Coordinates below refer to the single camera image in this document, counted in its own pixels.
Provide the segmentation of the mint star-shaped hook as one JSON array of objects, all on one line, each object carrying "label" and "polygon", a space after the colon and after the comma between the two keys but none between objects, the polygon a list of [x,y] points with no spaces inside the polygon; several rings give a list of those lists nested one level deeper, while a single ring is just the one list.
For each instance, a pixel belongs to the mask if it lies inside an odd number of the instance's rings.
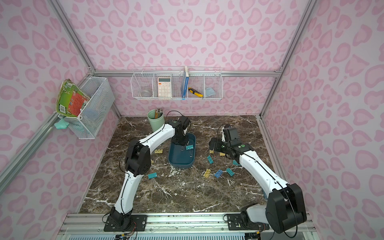
[{"label": "mint star-shaped hook", "polygon": [[65,130],[69,127],[70,123],[66,122],[64,119],[60,119],[54,124],[57,130]]}]

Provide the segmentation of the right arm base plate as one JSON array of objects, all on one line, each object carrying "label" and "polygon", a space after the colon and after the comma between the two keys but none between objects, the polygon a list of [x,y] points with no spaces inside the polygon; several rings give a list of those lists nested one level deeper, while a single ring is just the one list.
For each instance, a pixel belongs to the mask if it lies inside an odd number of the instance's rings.
[{"label": "right arm base plate", "polygon": [[223,220],[228,224],[230,231],[266,231],[270,229],[269,224],[251,222],[244,214],[225,214]]}]

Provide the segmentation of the teal plastic storage box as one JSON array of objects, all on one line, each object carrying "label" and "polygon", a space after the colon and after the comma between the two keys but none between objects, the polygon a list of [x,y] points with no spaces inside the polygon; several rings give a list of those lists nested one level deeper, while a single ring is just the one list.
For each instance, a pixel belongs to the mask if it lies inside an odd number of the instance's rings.
[{"label": "teal plastic storage box", "polygon": [[188,133],[189,142],[187,145],[194,146],[194,156],[190,158],[190,154],[186,151],[186,146],[179,146],[171,143],[168,161],[174,168],[187,169],[190,168],[196,156],[196,136],[194,134]]}]

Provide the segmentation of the blue book in basket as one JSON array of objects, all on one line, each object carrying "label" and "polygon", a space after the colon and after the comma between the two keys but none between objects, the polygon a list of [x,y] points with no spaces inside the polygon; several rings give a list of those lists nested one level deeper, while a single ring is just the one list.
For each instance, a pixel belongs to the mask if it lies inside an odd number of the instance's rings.
[{"label": "blue book in basket", "polygon": [[184,100],[187,96],[187,90],[188,90],[188,82],[189,82],[189,70],[188,67],[184,67],[183,71],[183,78],[181,82],[181,97]]}]

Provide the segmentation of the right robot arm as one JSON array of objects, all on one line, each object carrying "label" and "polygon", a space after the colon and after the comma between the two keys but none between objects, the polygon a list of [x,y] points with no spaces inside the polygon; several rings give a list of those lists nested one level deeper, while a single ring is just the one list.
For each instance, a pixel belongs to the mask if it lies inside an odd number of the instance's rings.
[{"label": "right robot arm", "polygon": [[289,184],[278,176],[249,144],[242,142],[231,125],[221,128],[222,136],[213,137],[210,150],[223,153],[245,168],[261,186],[267,205],[249,205],[241,212],[244,223],[268,224],[277,234],[298,227],[307,221],[303,191],[297,184]]}]

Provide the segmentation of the teal binder clip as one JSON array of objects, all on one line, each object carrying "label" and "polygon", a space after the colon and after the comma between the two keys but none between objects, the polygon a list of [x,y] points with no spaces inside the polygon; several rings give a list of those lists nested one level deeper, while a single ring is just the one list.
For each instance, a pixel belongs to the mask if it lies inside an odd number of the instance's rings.
[{"label": "teal binder clip", "polygon": [[150,180],[150,179],[157,178],[157,177],[158,177],[157,173],[151,173],[151,174],[148,175],[148,179],[149,179],[149,180]]},{"label": "teal binder clip", "polygon": [[231,176],[233,177],[235,175],[235,173],[230,169],[230,168],[227,168],[226,169],[226,172]]},{"label": "teal binder clip", "polygon": [[213,163],[214,163],[213,158],[212,158],[211,156],[207,156],[207,159],[208,159],[208,161],[209,161],[210,164],[213,164]]}]

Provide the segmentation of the blue binder clip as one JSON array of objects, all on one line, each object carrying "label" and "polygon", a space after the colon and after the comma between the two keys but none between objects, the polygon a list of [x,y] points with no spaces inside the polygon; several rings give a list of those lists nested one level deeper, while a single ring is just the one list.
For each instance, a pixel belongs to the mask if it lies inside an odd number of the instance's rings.
[{"label": "blue binder clip", "polygon": [[223,171],[222,171],[222,170],[218,170],[218,171],[214,174],[214,176],[215,176],[215,178],[219,179],[219,178],[222,176],[222,174],[223,174]]}]

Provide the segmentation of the yellow utility knife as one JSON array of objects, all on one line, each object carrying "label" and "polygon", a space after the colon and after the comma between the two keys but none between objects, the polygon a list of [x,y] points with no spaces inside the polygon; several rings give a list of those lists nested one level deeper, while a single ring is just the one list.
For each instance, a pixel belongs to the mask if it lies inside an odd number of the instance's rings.
[{"label": "yellow utility knife", "polygon": [[193,94],[194,96],[197,96],[198,98],[203,98],[204,95],[201,94],[200,92],[198,92],[197,90],[193,89],[193,88],[188,88],[189,92],[191,94]]}]

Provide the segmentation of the white mesh side basket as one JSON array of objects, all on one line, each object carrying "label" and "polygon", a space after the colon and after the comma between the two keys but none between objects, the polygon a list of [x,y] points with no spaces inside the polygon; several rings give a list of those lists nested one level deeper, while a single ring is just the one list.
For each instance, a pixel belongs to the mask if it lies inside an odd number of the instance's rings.
[{"label": "white mesh side basket", "polygon": [[62,117],[69,129],[82,140],[95,139],[106,120],[115,97],[107,78],[90,77],[80,90],[90,99],[80,108],[76,117]]}]

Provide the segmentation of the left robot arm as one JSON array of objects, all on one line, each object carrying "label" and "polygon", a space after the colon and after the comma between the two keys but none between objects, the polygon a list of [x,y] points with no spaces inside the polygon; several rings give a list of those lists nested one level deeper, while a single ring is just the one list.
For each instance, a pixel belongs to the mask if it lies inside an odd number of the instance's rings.
[{"label": "left robot arm", "polygon": [[162,127],[144,139],[129,143],[125,157],[125,180],[117,202],[111,208],[106,225],[127,230],[132,220],[133,201],[143,176],[151,167],[151,154],[163,142],[171,139],[169,162],[175,168],[189,168],[195,160],[196,137],[188,133],[191,121],[182,115],[168,120]]}]

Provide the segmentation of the clear tape roll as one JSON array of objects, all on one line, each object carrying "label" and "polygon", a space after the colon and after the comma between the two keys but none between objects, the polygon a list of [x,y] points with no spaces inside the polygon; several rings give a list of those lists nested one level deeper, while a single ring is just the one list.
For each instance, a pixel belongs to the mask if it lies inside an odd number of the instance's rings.
[{"label": "clear tape roll", "polygon": [[152,88],[143,88],[140,92],[140,97],[142,98],[151,98],[153,96]]}]

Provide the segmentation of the pencils in cup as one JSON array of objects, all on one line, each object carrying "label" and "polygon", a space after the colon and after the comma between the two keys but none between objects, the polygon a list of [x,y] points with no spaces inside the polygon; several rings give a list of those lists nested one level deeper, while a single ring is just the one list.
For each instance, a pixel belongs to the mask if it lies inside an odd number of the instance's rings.
[{"label": "pencils in cup", "polygon": [[163,115],[162,109],[155,109],[155,119],[159,119]]}]

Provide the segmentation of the mint green pencil cup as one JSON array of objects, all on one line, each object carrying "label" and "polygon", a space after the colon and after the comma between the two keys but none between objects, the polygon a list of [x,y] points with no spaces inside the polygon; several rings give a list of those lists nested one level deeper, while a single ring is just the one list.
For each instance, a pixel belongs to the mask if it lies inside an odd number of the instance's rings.
[{"label": "mint green pencil cup", "polygon": [[149,120],[149,123],[153,132],[159,130],[165,124],[164,114],[159,119],[155,119],[155,109],[150,110],[148,112],[147,118]]}]

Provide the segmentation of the green red booklet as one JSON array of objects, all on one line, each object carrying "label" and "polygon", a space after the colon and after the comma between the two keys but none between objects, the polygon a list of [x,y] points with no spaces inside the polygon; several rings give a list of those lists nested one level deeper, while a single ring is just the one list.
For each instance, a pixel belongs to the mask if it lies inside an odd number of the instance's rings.
[{"label": "green red booklet", "polygon": [[56,102],[56,112],[64,117],[77,118],[90,99],[91,98],[70,79],[66,79],[62,82],[59,91]]}]

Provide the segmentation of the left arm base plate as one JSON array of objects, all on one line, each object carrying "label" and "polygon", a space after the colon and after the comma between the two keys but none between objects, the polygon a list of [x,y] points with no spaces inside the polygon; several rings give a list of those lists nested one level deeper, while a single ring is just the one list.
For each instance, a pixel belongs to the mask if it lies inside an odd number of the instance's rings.
[{"label": "left arm base plate", "polygon": [[130,215],[128,217],[108,216],[104,232],[144,232],[147,225],[147,215]]}]

